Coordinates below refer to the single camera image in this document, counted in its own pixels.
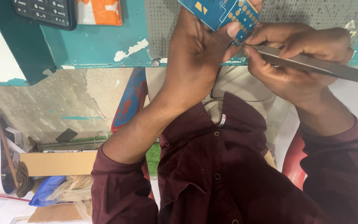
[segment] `shirt sleeve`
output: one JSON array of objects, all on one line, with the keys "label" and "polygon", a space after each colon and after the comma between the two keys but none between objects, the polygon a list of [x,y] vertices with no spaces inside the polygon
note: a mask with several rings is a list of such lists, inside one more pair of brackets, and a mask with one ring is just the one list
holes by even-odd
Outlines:
[{"label": "shirt sleeve", "polygon": [[93,171],[92,222],[157,223],[158,207],[148,198],[151,184],[144,178],[142,165],[122,164],[108,158],[100,146]]},{"label": "shirt sleeve", "polygon": [[306,192],[337,223],[358,223],[358,120],[341,134],[302,132],[307,157],[301,160]]}]

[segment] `metal tweezers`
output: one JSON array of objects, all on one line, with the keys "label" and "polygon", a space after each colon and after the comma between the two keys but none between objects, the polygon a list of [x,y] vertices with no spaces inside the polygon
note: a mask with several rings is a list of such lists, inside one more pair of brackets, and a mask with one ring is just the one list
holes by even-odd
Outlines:
[{"label": "metal tweezers", "polygon": [[303,54],[299,54],[288,59],[281,59],[278,56],[278,53],[280,52],[280,49],[278,48],[263,45],[253,47],[262,54],[262,57],[268,63],[358,82],[358,69],[330,61],[308,57]]}]

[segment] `maroon shirt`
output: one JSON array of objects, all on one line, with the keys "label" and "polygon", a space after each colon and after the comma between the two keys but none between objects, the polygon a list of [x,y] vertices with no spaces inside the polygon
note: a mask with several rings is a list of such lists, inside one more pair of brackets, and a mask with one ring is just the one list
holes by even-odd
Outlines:
[{"label": "maroon shirt", "polygon": [[99,150],[93,166],[93,223],[358,223],[358,120],[331,137],[303,133],[304,191],[269,166],[266,122],[226,93],[221,128],[202,104],[160,135],[161,210],[148,198],[142,165],[125,165]]}]

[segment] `orange plastic bag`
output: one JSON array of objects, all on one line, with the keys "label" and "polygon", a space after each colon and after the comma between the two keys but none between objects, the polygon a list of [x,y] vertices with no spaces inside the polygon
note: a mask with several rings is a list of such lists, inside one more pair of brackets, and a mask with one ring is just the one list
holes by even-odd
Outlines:
[{"label": "orange plastic bag", "polygon": [[78,24],[122,25],[120,0],[77,0]]}]

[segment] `blue circuit board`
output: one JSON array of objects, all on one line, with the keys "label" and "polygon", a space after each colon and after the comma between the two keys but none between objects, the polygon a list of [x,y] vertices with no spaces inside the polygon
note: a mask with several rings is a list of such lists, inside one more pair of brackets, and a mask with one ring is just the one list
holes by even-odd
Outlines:
[{"label": "blue circuit board", "polygon": [[240,32],[233,44],[240,45],[258,23],[258,12],[248,0],[178,0],[213,31],[227,23],[239,22]]}]

